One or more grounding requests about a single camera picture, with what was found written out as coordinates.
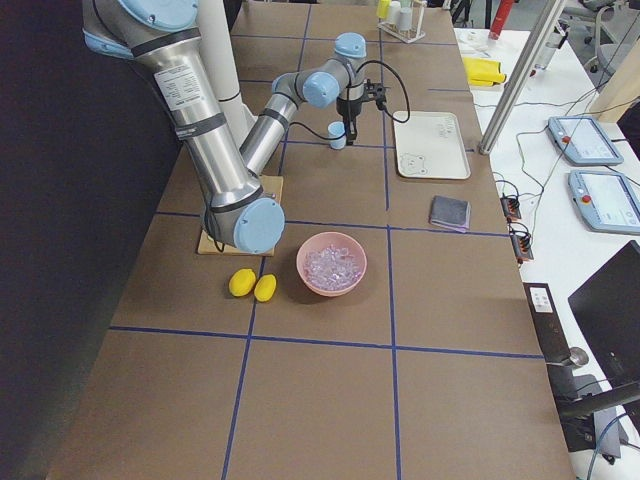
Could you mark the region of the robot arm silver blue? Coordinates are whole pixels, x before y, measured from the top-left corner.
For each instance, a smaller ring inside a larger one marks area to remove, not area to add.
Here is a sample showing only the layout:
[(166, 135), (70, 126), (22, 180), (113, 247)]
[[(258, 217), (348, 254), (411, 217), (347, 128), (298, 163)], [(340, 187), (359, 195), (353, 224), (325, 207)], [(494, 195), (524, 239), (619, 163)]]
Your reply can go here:
[(343, 33), (323, 65), (279, 76), (253, 116), (242, 102), (223, 2), (85, 1), (82, 12), (90, 50), (152, 74), (194, 163), (208, 235), (248, 254), (270, 251), (285, 215), (259, 175), (301, 104), (325, 108), (362, 92), (364, 37)]

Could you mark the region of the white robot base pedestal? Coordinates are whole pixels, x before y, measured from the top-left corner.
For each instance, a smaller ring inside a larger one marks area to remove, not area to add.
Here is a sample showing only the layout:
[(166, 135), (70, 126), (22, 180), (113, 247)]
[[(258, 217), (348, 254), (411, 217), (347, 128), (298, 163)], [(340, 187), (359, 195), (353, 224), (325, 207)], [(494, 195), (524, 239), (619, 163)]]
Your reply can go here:
[(211, 88), (240, 145), (256, 117), (242, 99), (223, 1), (200, 1), (197, 25), (202, 37), (200, 56)]

